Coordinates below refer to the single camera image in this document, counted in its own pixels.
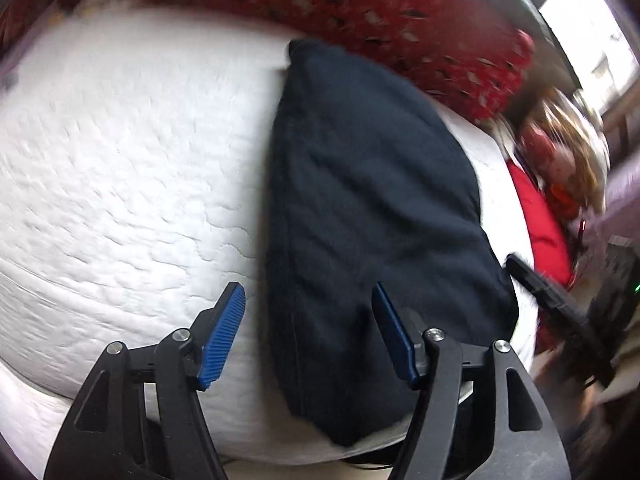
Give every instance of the white mattress pad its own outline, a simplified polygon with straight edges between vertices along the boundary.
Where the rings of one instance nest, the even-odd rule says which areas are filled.
[[[105,10],[48,30],[21,61],[0,100],[0,433],[37,476],[104,346],[189,326],[231,280],[246,289],[246,314],[200,396],[220,453],[300,464],[402,438],[407,421],[353,449],[332,445],[289,415],[271,371],[265,172],[294,36],[215,14]],[[498,147],[436,109],[476,170],[498,259],[532,264]],[[511,342],[529,367],[537,307],[516,293]]]

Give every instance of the bright window pane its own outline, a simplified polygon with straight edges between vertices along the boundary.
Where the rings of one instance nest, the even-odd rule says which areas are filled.
[[[540,8],[585,93],[600,110],[625,91],[638,62],[604,0],[547,0]]]

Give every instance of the red fabric with white pattern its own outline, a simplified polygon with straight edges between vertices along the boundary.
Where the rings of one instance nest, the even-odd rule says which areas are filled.
[[[466,117],[502,110],[530,38],[481,0],[156,0],[277,20],[383,63]]]

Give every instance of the bed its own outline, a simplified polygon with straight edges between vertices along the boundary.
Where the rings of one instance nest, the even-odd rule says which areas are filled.
[[[241,282],[247,310],[222,378],[201,395],[218,451],[262,462],[337,460],[353,448],[289,415],[266,350],[264,171],[284,84],[276,25],[175,9],[109,7],[41,35],[0,102],[0,433],[38,477],[104,346],[157,342]],[[478,177],[500,261],[532,264],[492,139],[433,102]],[[537,307],[516,285],[511,343],[533,358]],[[157,416],[148,392],[151,417]]]

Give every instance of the plastic bag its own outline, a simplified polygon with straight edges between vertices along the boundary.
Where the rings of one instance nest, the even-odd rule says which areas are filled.
[[[548,186],[578,206],[604,211],[608,146],[562,92],[553,88],[540,99],[520,131],[519,146]],[[564,210],[573,214],[575,208]]]

